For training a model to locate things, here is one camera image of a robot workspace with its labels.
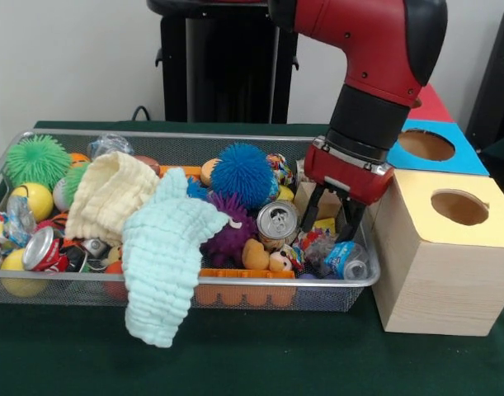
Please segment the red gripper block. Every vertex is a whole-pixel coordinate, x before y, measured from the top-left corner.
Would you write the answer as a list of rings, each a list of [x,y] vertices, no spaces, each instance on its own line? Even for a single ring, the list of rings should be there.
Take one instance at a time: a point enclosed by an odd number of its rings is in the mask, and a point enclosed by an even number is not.
[[[365,205],[372,205],[387,191],[394,168],[387,163],[373,166],[371,170],[359,167],[311,144],[304,159],[305,174],[317,183],[301,219],[301,230],[309,232],[315,222],[318,204],[326,190],[336,187],[348,193],[342,208],[345,224],[338,232],[336,242],[351,241],[360,226]]]

